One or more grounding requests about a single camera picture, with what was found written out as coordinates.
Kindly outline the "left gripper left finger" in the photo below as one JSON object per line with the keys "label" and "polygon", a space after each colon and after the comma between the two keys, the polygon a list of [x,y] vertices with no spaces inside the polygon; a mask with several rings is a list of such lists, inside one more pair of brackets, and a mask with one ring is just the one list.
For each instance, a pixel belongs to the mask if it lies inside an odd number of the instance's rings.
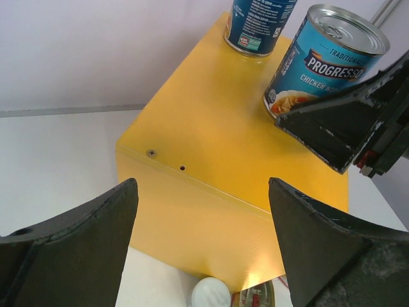
{"label": "left gripper left finger", "polygon": [[1,306],[115,306],[137,206],[129,178],[1,237]]}

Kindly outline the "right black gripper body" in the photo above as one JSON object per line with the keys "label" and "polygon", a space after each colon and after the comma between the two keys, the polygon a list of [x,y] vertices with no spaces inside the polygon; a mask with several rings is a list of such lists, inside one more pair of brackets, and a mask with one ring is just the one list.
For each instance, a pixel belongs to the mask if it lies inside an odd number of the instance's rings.
{"label": "right black gripper body", "polygon": [[385,174],[400,158],[408,158],[408,53],[379,74],[383,80],[369,97],[382,103],[380,119],[353,163],[369,178]]}

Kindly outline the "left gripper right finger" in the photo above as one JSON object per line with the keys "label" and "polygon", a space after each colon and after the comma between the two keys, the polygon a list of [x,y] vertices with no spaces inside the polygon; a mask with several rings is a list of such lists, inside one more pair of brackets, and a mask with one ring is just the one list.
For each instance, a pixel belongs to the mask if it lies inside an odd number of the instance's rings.
{"label": "left gripper right finger", "polygon": [[293,306],[408,306],[408,233],[269,180]]}

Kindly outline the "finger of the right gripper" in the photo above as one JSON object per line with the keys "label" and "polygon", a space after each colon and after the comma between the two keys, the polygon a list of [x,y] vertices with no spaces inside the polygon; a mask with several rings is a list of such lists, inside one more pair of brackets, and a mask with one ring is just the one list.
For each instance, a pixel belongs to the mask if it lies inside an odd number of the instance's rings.
{"label": "finger of the right gripper", "polygon": [[380,119],[384,102],[371,95],[387,82],[379,71],[368,80],[279,115],[276,126],[343,174],[364,147]]}

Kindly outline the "light blue Progresso soup can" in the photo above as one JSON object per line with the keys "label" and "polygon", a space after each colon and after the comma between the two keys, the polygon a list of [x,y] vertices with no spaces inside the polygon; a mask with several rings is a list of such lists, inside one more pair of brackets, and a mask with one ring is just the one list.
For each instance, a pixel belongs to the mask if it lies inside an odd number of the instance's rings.
{"label": "light blue Progresso soup can", "polygon": [[311,6],[278,66],[263,101],[273,116],[357,84],[390,50],[366,19],[328,4]]}

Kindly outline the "dark blue soup can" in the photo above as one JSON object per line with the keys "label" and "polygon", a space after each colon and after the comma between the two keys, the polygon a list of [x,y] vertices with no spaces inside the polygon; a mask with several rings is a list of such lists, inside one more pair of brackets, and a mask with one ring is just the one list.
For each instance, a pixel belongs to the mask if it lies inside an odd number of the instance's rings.
{"label": "dark blue soup can", "polygon": [[297,0],[234,0],[224,39],[236,51],[252,57],[270,55]]}

